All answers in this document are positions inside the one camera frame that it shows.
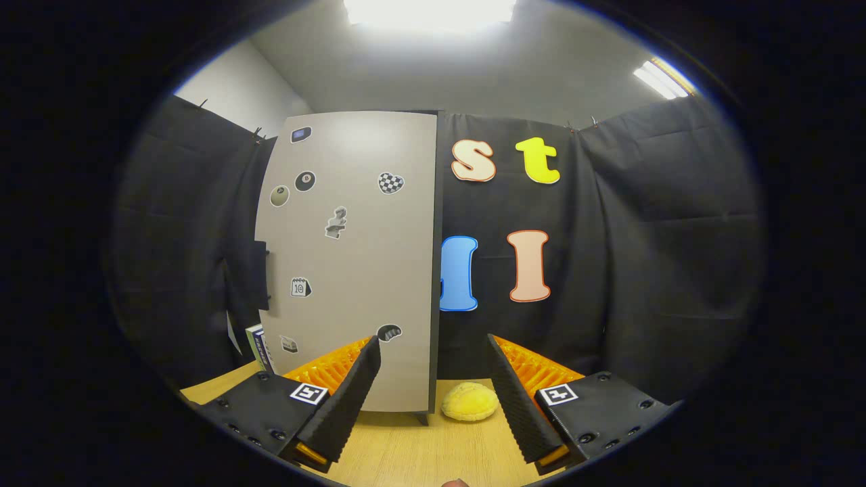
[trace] magnet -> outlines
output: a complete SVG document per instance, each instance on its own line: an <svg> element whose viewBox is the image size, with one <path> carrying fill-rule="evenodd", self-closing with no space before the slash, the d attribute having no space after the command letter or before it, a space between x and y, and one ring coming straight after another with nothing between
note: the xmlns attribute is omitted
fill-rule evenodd
<svg viewBox="0 0 866 487"><path fill-rule="evenodd" d="M382 325L379 327L379 330L376 332L376 336L379 338L379 341L391 341L394 338L397 338L403 334L403 330L400 329L399 326L388 323L387 325Z"/></svg>
<svg viewBox="0 0 866 487"><path fill-rule="evenodd" d="M312 292L313 288L310 287L310 282L305 277L292 278L292 296L307 297Z"/></svg>
<svg viewBox="0 0 866 487"><path fill-rule="evenodd" d="M312 134L312 133L313 133L313 129L310 127L299 128L299 129L294 130L292 132L292 137L291 137L291 140L289 142L291 142L293 144L297 144L298 142L302 142L304 140L307 140L307 137L309 137L310 134Z"/></svg>
<svg viewBox="0 0 866 487"><path fill-rule="evenodd" d="M378 182L379 190L384 194L394 194L403 189L403 186L406 184L406 180L403 179L403 176L391 174L390 172L379 174Z"/></svg>
<svg viewBox="0 0 866 487"><path fill-rule="evenodd" d="M316 184L316 175L312 171L304 171L301 174L298 174L298 177L294 180L294 189L299 192L308 192L313 189L313 185Z"/></svg>
<svg viewBox="0 0 866 487"><path fill-rule="evenodd" d="M280 344L282 349L290 354L298 353L298 343L287 336L280 335Z"/></svg>
<svg viewBox="0 0 866 487"><path fill-rule="evenodd" d="M339 233L346 229L346 207L338 206L333 211L333 218L328 219L325 227L325 237L338 238Z"/></svg>
<svg viewBox="0 0 866 487"><path fill-rule="evenodd" d="M277 208L283 206L288 201L288 188L284 185L279 185L271 191L271 204Z"/></svg>

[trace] wooden table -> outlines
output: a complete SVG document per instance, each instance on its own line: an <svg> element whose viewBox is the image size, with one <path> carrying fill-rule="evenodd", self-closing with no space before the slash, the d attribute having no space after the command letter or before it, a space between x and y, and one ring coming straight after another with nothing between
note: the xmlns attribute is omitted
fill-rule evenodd
<svg viewBox="0 0 866 487"><path fill-rule="evenodd" d="M213 380L183 389L187 399L204 404L259 370L256 362ZM339 462L327 474L341 484L366 487L440 487L461 478L470 487L525 485L549 477L526 464L501 408L475 423L448 418L439 411L451 387L463 380L436 381L436 413L429 426L410 414L365 412L358 416ZM493 389L490 379L473 380Z"/></svg>

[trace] yellow plush ball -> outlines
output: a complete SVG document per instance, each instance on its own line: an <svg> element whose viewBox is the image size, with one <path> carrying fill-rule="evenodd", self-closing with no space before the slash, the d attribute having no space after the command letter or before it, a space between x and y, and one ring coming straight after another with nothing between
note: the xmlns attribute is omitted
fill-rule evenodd
<svg viewBox="0 0 866 487"><path fill-rule="evenodd" d="M477 382L462 382L445 394L442 412L461 421L485 419L499 407L496 393Z"/></svg>

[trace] black curtain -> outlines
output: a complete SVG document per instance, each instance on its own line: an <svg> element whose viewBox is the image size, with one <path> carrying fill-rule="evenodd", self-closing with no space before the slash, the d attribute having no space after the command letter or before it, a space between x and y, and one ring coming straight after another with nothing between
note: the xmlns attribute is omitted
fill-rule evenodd
<svg viewBox="0 0 866 487"><path fill-rule="evenodd" d="M258 322L250 304L256 186L274 141L171 97L119 175L106 266L115 312L128 339L178 387L254 359L243 329Z"/></svg>
<svg viewBox="0 0 866 487"><path fill-rule="evenodd" d="M672 402L731 354L758 291L763 227L749 159L694 97L577 135L608 229L604 368Z"/></svg>

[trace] fluorescent light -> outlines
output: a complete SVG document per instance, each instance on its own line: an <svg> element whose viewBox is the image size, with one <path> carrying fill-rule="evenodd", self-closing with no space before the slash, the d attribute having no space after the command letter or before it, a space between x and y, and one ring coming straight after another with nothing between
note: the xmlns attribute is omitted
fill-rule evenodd
<svg viewBox="0 0 866 487"><path fill-rule="evenodd" d="M686 90L689 94L697 93L695 85L693 85L691 81L687 80L686 77L682 75L682 73L677 71L673 66L666 63L663 59L654 57L650 59L649 62L655 64L659 69L664 72L664 74L670 76L670 78L674 80L676 84L680 85L680 87Z"/></svg>
<svg viewBox="0 0 866 487"><path fill-rule="evenodd" d="M511 22L517 0L344 0L349 23L398 29L472 29Z"/></svg>
<svg viewBox="0 0 866 487"><path fill-rule="evenodd" d="M668 76L667 73L665 73L664 71L659 69L658 66L656 66L652 62L649 62L649 61L645 62L643 64L643 69L645 69L647 71L647 73L650 73L651 75L655 76L655 78L657 80L661 81L664 84L664 86L668 87L668 89L670 91L674 92L675 95L677 95L679 97L688 96L688 93L686 93L686 90L682 89L682 87L680 85L676 84L676 81L671 79L671 77Z"/></svg>
<svg viewBox="0 0 866 487"><path fill-rule="evenodd" d="M674 92L670 91L668 87L664 85L661 81L659 81L655 76L651 75L647 71L643 70L643 68L638 68L635 70L635 76L640 78L641 81L648 84L650 88L655 89L661 96L667 98L668 100L673 100L676 98Z"/></svg>

